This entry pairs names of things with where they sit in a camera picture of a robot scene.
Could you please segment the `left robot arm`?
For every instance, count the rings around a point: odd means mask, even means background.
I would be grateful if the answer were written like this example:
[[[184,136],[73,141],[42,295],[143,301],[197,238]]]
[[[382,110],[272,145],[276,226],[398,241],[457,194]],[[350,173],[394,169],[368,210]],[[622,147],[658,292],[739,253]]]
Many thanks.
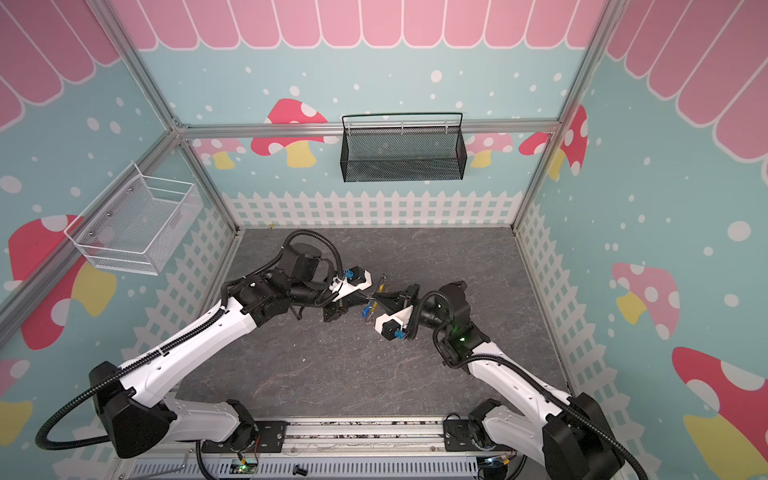
[[[90,386],[47,419],[35,444],[62,451],[109,443],[123,458],[133,458],[167,442],[212,442],[233,452],[253,448],[260,431],[239,401],[181,401],[172,389],[226,346],[274,317],[300,317],[321,310],[326,322],[362,305],[373,284],[362,267],[346,268],[338,249],[320,233],[288,234],[277,255],[247,275],[224,283],[219,302],[200,318],[121,365],[103,362],[89,374]],[[53,428],[80,405],[92,401],[105,433],[80,440],[50,439]]]

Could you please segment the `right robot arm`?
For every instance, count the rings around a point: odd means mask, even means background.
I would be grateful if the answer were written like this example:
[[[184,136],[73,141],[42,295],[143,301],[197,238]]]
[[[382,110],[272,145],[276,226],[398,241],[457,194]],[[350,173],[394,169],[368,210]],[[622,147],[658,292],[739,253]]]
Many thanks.
[[[611,479],[624,466],[647,478],[639,460],[615,437],[597,401],[544,382],[503,353],[472,321],[465,290],[459,281],[424,295],[418,286],[377,292],[373,299],[384,312],[375,329],[387,340],[412,340],[421,327],[430,329],[445,366],[483,381],[503,397],[472,414],[479,447],[509,447],[542,465],[552,479]]]

